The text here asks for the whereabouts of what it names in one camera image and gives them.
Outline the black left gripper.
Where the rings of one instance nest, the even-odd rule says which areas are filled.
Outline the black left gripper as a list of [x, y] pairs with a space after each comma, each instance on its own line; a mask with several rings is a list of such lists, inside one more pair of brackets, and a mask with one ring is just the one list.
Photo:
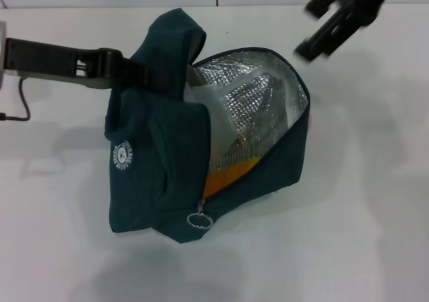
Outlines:
[[5, 41], [4, 69], [29, 78], [74, 81], [101, 77], [103, 89], [170, 92], [174, 74], [124, 58], [119, 50], [81, 50], [15, 38]]

